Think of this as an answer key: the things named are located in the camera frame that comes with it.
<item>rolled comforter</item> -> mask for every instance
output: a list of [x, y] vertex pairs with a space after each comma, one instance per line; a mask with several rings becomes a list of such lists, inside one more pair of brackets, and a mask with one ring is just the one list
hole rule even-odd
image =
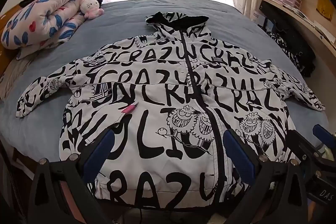
[[84, 22], [82, 0], [34, 0], [8, 21], [1, 42], [7, 49], [21, 48], [17, 59], [67, 41]]

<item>metal pin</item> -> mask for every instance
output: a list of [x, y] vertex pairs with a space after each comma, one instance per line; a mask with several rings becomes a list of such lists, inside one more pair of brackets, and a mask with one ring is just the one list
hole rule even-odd
[[266, 155], [260, 155], [259, 156], [259, 160], [261, 160], [262, 162], [265, 162], [268, 160], [267, 156]]
[[78, 159], [78, 154], [74, 153], [69, 156], [70, 160], [77, 160]]
[[298, 165], [299, 163], [298, 163], [297, 160], [295, 160], [295, 159], [291, 159], [291, 164], [292, 164], [292, 165]]
[[39, 160], [39, 164], [43, 165], [47, 162], [47, 159], [46, 158], [42, 158]]

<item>gray blue bedspread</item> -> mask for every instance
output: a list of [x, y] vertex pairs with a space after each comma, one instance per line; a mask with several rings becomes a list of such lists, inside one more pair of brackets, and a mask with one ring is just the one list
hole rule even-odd
[[[144, 17], [157, 11], [182, 12], [209, 17], [207, 26], [212, 36], [242, 47], [260, 59], [273, 64], [303, 81], [295, 66], [257, 25], [235, 8], [211, 0], [129, 0], [103, 5], [105, 14], [86, 21], [65, 44], [42, 51], [25, 73], [16, 80], [7, 99], [0, 103], [0, 133], [19, 152], [38, 161], [42, 157], [58, 160], [58, 141], [62, 128], [64, 107], [70, 90], [63, 89], [40, 104], [24, 118], [16, 118], [17, 100], [36, 78], [47, 76], [74, 59], [91, 55], [103, 45], [136, 35], [152, 34]], [[312, 135], [312, 127], [319, 123], [328, 128], [324, 112], [286, 100], [296, 129], [312, 144], [320, 142]]]

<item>black and white jacket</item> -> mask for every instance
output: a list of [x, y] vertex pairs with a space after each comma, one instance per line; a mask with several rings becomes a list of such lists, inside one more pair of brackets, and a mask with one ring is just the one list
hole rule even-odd
[[[128, 38], [40, 77], [22, 94], [17, 117], [59, 88], [73, 92], [63, 114], [59, 157], [81, 153], [114, 126], [115, 146], [91, 189], [136, 207], [204, 207], [238, 180], [223, 148], [233, 128], [259, 155], [286, 161], [294, 129], [284, 100], [324, 106], [296, 78], [246, 50], [211, 37], [208, 17], [161, 13], [157, 32]], [[121, 111], [137, 102], [128, 114]]]

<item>pink plush body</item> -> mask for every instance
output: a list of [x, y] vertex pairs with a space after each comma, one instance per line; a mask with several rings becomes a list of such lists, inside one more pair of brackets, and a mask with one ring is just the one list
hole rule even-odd
[[91, 19], [95, 19], [101, 15], [104, 14], [104, 10], [103, 9], [91, 9], [90, 11], [86, 12], [84, 15], [84, 18], [87, 18], [89, 20]]

